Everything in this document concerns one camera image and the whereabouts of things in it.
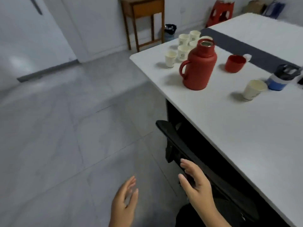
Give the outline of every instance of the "right hand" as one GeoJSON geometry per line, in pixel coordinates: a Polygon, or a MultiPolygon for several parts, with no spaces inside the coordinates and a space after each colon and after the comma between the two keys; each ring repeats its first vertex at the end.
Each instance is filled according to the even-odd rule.
{"type": "Polygon", "coordinates": [[[180,166],[185,169],[185,173],[192,176],[195,180],[196,186],[193,188],[183,174],[178,175],[181,186],[199,216],[203,219],[204,216],[216,212],[211,185],[203,171],[199,166],[186,159],[181,159],[180,166]]]}

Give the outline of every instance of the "red cup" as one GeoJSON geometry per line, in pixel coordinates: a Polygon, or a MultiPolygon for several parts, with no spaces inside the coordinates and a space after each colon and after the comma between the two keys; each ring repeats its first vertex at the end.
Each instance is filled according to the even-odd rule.
{"type": "Polygon", "coordinates": [[[227,72],[236,73],[240,71],[246,63],[246,59],[243,56],[231,55],[228,57],[225,70],[227,72]]]}

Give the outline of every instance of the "gray tile floor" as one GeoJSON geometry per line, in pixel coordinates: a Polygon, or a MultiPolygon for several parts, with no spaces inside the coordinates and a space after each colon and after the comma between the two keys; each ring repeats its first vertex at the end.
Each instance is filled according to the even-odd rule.
{"type": "Polygon", "coordinates": [[[186,203],[155,121],[165,98],[128,51],[0,93],[0,227],[107,226],[137,177],[133,226],[174,226],[186,203]]]}

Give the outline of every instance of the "door handle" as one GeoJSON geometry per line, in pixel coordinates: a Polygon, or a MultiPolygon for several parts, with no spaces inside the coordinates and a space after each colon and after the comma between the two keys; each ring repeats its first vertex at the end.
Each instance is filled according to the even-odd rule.
{"type": "Polygon", "coordinates": [[[31,3],[33,4],[33,6],[35,7],[35,9],[37,10],[37,12],[38,12],[40,15],[43,15],[43,13],[42,13],[40,7],[38,6],[38,4],[37,4],[37,2],[36,2],[36,0],[30,0],[30,1],[31,1],[31,3]]]}

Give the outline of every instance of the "thermos handle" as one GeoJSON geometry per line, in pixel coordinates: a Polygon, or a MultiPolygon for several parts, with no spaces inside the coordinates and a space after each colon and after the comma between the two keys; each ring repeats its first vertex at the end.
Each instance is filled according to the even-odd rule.
{"type": "Polygon", "coordinates": [[[190,63],[189,60],[183,61],[179,68],[179,73],[183,77],[184,80],[187,78],[187,76],[182,73],[182,70],[183,70],[184,66],[187,65],[188,63],[190,63]]]}

